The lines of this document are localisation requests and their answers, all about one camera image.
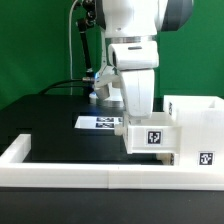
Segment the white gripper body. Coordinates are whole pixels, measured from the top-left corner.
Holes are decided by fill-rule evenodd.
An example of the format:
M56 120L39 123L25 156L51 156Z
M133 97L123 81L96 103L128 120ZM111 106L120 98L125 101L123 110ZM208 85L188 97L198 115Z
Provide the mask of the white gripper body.
M149 118L154 100L153 69L115 70L105 66L95 75L94 92L107 105L125 106L132 118Z

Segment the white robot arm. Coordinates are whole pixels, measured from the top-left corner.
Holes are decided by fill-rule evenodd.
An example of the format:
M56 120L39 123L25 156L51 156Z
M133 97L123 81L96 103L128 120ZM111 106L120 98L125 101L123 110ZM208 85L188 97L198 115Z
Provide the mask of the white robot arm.
M75 0L72 8L86 15L77 21L81 40L94 26L101 29L102 64L91 66L88 46L83 49L86 75L101 100L118 88L127 116L134 120L151 116L154 100L154 69L159 66L156 36L177 31L192 15L194 0Z

